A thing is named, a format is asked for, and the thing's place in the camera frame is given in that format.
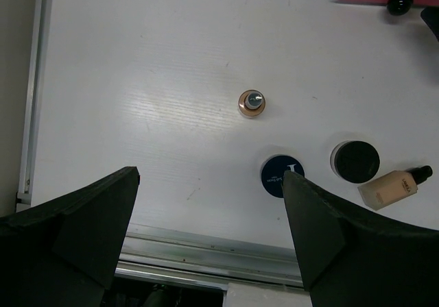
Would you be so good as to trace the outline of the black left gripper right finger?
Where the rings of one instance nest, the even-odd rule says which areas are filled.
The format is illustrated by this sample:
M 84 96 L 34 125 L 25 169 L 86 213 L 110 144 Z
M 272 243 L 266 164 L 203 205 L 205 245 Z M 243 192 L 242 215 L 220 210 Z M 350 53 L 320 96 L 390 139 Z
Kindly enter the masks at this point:
M 283 199 L 314 306 L 437 306 L 438 232 L 369 211 L 286 171 Z

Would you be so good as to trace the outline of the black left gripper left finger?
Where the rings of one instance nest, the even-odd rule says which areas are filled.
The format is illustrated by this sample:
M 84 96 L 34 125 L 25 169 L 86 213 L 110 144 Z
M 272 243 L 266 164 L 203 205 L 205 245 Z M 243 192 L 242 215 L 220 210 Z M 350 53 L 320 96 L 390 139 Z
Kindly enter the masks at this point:
M 1 218 L 2 306 L 99 306 L 140 184 L 124 167 L 72 193 Z

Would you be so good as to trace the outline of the black lid powder jar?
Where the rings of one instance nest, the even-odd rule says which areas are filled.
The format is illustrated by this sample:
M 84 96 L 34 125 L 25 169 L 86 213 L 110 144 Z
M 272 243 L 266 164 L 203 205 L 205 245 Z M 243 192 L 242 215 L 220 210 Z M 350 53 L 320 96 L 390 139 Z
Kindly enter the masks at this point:
M 375 147 L 361 140 L 339 143 L 330 156 L 333 172 L 352 184 L 370 181 L 377 174 L 380 164 L 380 156 Z

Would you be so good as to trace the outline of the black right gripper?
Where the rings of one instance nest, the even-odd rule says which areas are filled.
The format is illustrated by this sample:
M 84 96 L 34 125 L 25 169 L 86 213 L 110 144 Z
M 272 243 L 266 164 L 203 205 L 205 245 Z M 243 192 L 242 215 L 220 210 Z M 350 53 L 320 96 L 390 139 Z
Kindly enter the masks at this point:
M 437 40 L 439 40 L 439 8 L 426 7 L 421 13 L 420 17 L 432 31 Z

